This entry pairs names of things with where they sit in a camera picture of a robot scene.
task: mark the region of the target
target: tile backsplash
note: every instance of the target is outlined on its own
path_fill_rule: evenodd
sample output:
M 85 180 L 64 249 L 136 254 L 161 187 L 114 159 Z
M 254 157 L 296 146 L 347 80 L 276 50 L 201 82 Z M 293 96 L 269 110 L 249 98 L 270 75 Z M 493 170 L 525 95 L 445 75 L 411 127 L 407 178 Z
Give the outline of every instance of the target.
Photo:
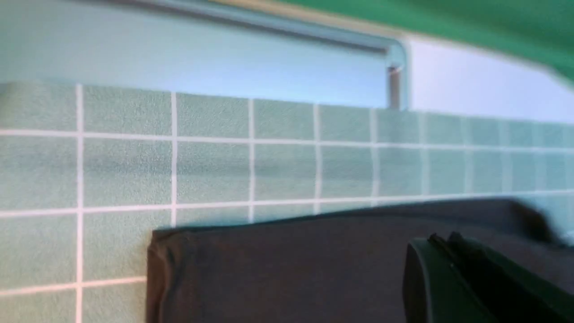
M 0 92 L 0 313 L 141 322 L 151 230 L 516 197 L 574 230 L 574 126 L 12 83 Z

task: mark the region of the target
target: green object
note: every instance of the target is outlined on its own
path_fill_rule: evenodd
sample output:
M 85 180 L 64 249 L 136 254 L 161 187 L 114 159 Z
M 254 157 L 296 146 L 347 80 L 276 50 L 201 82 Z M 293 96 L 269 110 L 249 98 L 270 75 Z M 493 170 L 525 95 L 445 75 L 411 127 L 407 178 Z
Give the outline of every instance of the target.
M 373 158 L 370 148 L 321 147 L 322 198 L 369 197 L 373 190 Z
M 574 80 L 572 0 L 280 1 L 494 49 Z
M 168 228 L 170 217 L 170 210 L 84 214 L 84 279 L 145 276 L 152 230 Z

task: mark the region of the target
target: green tile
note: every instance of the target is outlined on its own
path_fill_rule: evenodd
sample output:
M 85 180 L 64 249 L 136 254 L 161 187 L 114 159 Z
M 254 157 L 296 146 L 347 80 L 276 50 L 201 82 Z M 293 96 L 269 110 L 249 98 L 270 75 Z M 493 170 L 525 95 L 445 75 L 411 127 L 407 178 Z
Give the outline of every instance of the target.
M 501 144 L 500 121 L 496 119 L 468 118 L 472 145 L 498 146 Z
M 84 289 L 83 323 L 142 323 L 145 320 L 145 283 Z
M 377 130 L 380 143 L 420 142 L 420 113 L 395 109 L 377 109 Z
M 574 148 L 574 125 L 566 125 L 565 126 L 565 146 L 568 148 Z
M 379 164 L 380 196 L 422 193 L 422 160 L 419 149 L 381 148 Z
M 76 215 L 0 218 L 0 290 L 76 279 Z
M 84 87 L 84 129 L 92 132 L 172 133 L 168 92 Z
M 527 152 L 510 154 L 512 164 L 512 191 L 536 191 L 536 158 Z
M 464 193 L 464 152 L 430 149 L 428 155 L 429 194 Z
M 321 214 L 359 210 L 371 207 L 371 202 L 337 202 L 337 203 L 321 203 Z
M 249 137 L 247 99 L 177 94 L 177 134 Z
M 313 214 L 312 204 L 299 205 L 258 205 L 254 210 L 255 222 L 268 222 L 295 218 L 301 216 L 311 216 Z
M 370 148 L 325 147 L 321 197 L 369 197 L 373 190 Z
M 534 125 L 528 121 L 505 121 L 508 131 L 508 145 L 511 147 L 532 147 Z
M 76 130 L 71 84 L 9 83 L 0 90 L 0 128 Z
M 315 147 L 255 146 L 255 199 L 315 197 Z
M 565 190 L 567 188 L 567 172 L 565 155 L 547 153 L 544 155 L 546 169 L 545 190 Z
M 249 223 L 249 208 L 212 207 L 177 211 L 178 226 L 226 226 Z
M 152 230 L 170 218 L 170 210 L 84 214 L 84 279 L 145 275 Z
M 5 323 L 74 323 L 76 291 L 0 297 L 0 313 Z
M 255 100 L 255 137 L 313 140 L 313 106 L 308 103 Z
M 321 140 L 370 141 L 369 109 L 320 106 Z
M 561 124 L 537 124 L 538 147 L 561 148 L 564 147 L 564 125 Z
M 76 140 L 0 136 L 0 210 L 75 207 Z
M 542 212 L 550 219 L 551 226 L 559 233 L 570 230 L 572 226 L 570 197 L 567 195 L 547 195 L 541 201 Z
M 171 203 L 172 143 L 85 139 L 84 205 Z
M 493 151 L 474 151 L 472 156 L 472 192 L 502 192 L 502 154 Z
M 574 189 L 574 155 L 565 155 L 567 188 Z
M 457 116 L 427 113 L 425 138 L 428 144 L 462 145 L 462 119 Z
M 178 143 L 177 201 L 179 203 L 248 199 L 248 145 Z

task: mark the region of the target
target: white grout line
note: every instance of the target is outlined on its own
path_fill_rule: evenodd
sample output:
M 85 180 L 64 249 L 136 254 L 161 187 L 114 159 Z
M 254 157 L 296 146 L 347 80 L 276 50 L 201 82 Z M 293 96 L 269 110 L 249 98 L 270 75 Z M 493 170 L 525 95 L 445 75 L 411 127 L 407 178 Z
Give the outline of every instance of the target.
M 426 113 L 418 115 L 418 142 L 422 149 L 421 154 L 421 195 L 424 197 L 429 194 L 430 189 L 430 164 L 428 146 L 426 144 Z
M 564 195 L 574 194 L 574 189 L 553 190 L 553 191 L 530 191 L 516 193 L 481 193 L 481 194 L 444 194 L 444 195 L 402 195 L 402 196 L 381 196 L 381 197 L 348 197 L 348 198 L 321 198 L 319 203 L 344 203 L 344 202 L 370 202 L 370 201 L 417 201 L 421 199 L 451 199 L 451 198 L 488 198 L 488 197 L 513 197 L 515 195 Z M 210 209 L 217 207 L 241 207 L 241 206 L 261 206 L 261 205 L 296 205 L 313 204 L 316 199 L 280 199 L 266 201 L 235 201 L 235 202 L 211 202 L 211 203 L 189 203 L 177 204 L 177 209 Z M 126 206 L 104 206 L 84 208 L 86 213 L 108 213 L 126 211 L 153 211 L 170 210 L 171 204 L 165 205 L 126 205 Z M 62 214 L 75 214 L 77 208 L 70 209 L 46 209 L 46 210 L 8 210 L 0 211 L 0 218 L 4 217 L 31 217 L 31 216 L 59 216 Z
M 171 93 L 172 104 L 172 217 L 171 225 L 175 228 L 177 223 L 177 95 Z
M 117 140 L 150 140 L 150 141 L 172 140 L 172 136 L 157 136 L 155 134 L 129 134 L 129 133 L 85 132 L 84 137 L 97 138 L 97 139 L 117 139 Z
M 171 208 L 172 208 L 171 204 L 99 206 L 99 207 L 85 207 L 84 213 L 154 211 L 154 210 L 171 210 Z
M 472 192 L 472 178 L 474 176 L 474 163 L 472 161 L 472 152 L 468 147 L 472 142 L 472 132 L 468 124 L 468 118 L 461 117 L 460 130 L 463 135 L 464 146 L 464 192 L 470 194 Z
M 134 283 L 143 283 L 146 282 L 148 279 L 146 276 L 135 276 L 135 277 L 128 277 L 128 278 L 116 278 L 116 279 L 107 279 L 107 280 L 92 280 L 90 282 L 82 283 L 83 287 L 102 287 L 102 286 L 110 286 L 110 285 L 120 285 L 120 284 L 134 284 Z
M 249 213 L 247 220 L 249 223 L 255 221 L 255 111 L 254 101 L 247 101 L 247 110 L 249 112 Z
M 379 161 L 379 149 L 377 148 L 378 141 L 378 124 L 377 124 L 377 110 L 371 108 L 369 111 L 369 129 L 371 130 L 371 162 L 373 164 L 373 186 L 371 188 L 371 206 L 377 206 L 379 197 L 379 187 L 381 185 L 381 162 Z
M 82 323 L 82 281 L 84 271 L 84 93 L 76 85 L 77 122 L 77 233 L 76 233 L 76 323 Z
M 67 283 L 67 284 L 52 284 L 52 285 L 45 285 L 45 286 L 30 286 L 30 287 L 23 287 L 23 288 L 19 288 L 19 289 L 0 290 L 0 297 L 28 295 L 28 294 L 37 294 L 37 293 L 47 293 L 47 292 L 72 290 L 72 289 L 83 289 L 83 288 L 88 288 L 88 287 L 103 287 L 103 286 L 113 286 L 113 285 L 119 285 L 119 284 L 133 284 L 133 283 L 141 283 L 141 282 L 146 282 L 146 281 L 147 281 L 146 276 L 136 276 L 136 277 L 119 278 L 119 279 L 93 280 L 93 281 L 81 282 L 81 283 L 76 282 L 76 283 Z
M 0 136 L 35 136 L 35 137 L 79 137 L 78 132 L 70 131 L 51 131 L 51 130 L 27 130 L 27 129 L 0 129 Z M 149 134 L 125 134 L 125 133 L 99 133 L 84 132 L 84 138 L 97 139 L 118 139 L 118 140 L 150 140 L 150 141 L 173 141 L 173 136 L 156 136 Z M 177 141 L 194 142 L 194 143 L 222 143 L 222 144 L 273 144 L 273 145 L 320 145 L 334 147 L 363 147 L 370 148 L 373 143 L 359 141 L 315 141 L 315 140 L 298 140 L 298 139 L 255 139 L 255 138 L 225 138 L 225 137 L 185 137 L 177 136 Z M 377 148 L 411 148 L 411 149 L 442 149 L 442 150 L 461 150 L 468 149 L 472 151 L 516 151 L 531 152 L 531 147 L 507 147 L 507 146 L 484 146 L 484 145 L 448 145 L 448 144 L 408 144 L 408 143 L 376 143 Z M 539 151 L 568 153 L 574 155 L 574 148 L 548 148 L 536 147 Z
M 321 119 L 319 105 L 313 105 L 313 135 L 315 138 L 315 202 L 313 203 L 313 213 L 321 213 L 321 189 L 323 185 L 323 155 L 321 153 Z
M 45 293 L 45 292 L 49 292 L 49 291 L 61 291 L 61 290 L 70 290 L 70 289 L 77 289 L 77 288 L 78 288 L 78 283 L 54 284 L 54 285 L 45 285 L 45 286 L 32 286 L 32 287 L 24 287 L 24 288 L 20 288 L 20 289 L 0 290 L 0 297 L 37 294 L 37 293 Z
M 63 215 L 70 215 L 70 214 L 77 215 L 77 213 L 78 213 L 78 208 L 75 208 L 75 207 L 71 207 L 69 209 L 7 210 L 7 211 L 0 211 L 0 218 L 35 217 L 35 216 L 63 216 Z
M 75 131 L 56 130 L 27 130 L 27 129 L 0 129 L 0 136 L 23 136 L 23 137 L 72 137 L 78 136 Z

